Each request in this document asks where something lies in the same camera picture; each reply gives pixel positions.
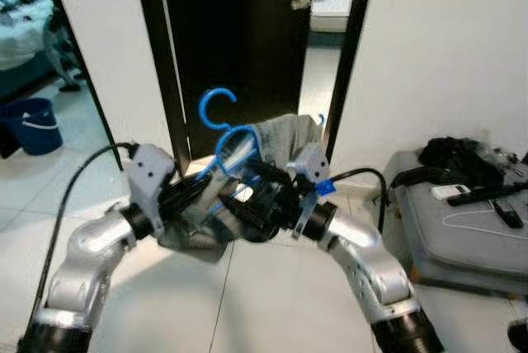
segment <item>bucket handle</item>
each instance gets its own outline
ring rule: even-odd
[[[24,120],[22,121],[22,124],[24,126],[27,126],[28,128],[35,128],[35,129],[42,129],[42,130],[53,130],[59,127],[59,124],[55,124],[53,126],[43,126],[43,125],[32,124],[31,122],[26,122]]]

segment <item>door handle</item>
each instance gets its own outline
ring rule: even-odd
[[[291,0],[291,9],[294,11],[308,9],[310,5],[312,5],[312,0]]]

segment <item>door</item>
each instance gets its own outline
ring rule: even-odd
[[[240,125],[297,113],[310,11],[291,2],[167,0],[192,158],[212,154],[223,133],[199,119],[208,89],[227,87],[238,98],[211,101],[213,122]]]

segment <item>white remote control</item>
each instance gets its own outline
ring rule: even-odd
[[[446,200],[451,196],[465,194],[466,192],[470,192],[470,189],[461,184],[455,184],[453,186],[433,186],[431,188],[432,195],[438,200]]]

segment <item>black cable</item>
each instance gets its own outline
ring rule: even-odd
[[[350,170],[334,176],[330,179],[332,182],[343,180],[348,177],[355,176],[356,174],[361,173],[373,173],[379,178],[379,183],[381,184],[381,204],[379,205],[379,218],[378,218],[378,230],[379,233],[383,233],[383,225],[385,221],[385,206],[389,203],[389,193],[387,192],[387,182],[383,174],[378,172],[376,169],[371,167],[363,167],[361,169]]]
[[[68,202],[69,195],[73,189],[73,185],[75,184],[75,182],[77,181],[77,179],[79,178],[83,170],[86,169],[86,167],[90,163],[92,163],[96,158],[98,158],[99,156],[101,156],[103,153],[105,153],[106,151],[110,149],[119,148],[119,147],[126,148],[129,152],[129,156],[132,158],[134,156],[135,150],[138,147],[138,144],[132,144],[132,143],[110,144],[110,145],[107,145],[97,150],[82,164],[82,166],[76,171],[72,179],[69,181],[68,187],[66,188],[66,191],[64,192],[63,199],[60,201],[59,212],[57,213],[57,219],[55,220],[53,233],[51,234],[51,238],[49,239],[48,253],[46,254],[44,266],[42,267],[42,273],[40,273],[39,287],[36,291],[35,302],[33,303],[33,309],[31,310],[30,321],[28,322],[28,329],[30,325],[33,323],[33,318],[36,315],[37,310],[39,309],[40,302],[44,294],[46,280],[48,279],[48,273],[50,271],[51,259],[53,258],[55,245],[57,244],[57,237],[59,236],[60,224],[62,223],[62,219],[64,217],[64,211],[66,210],[66,204]]]

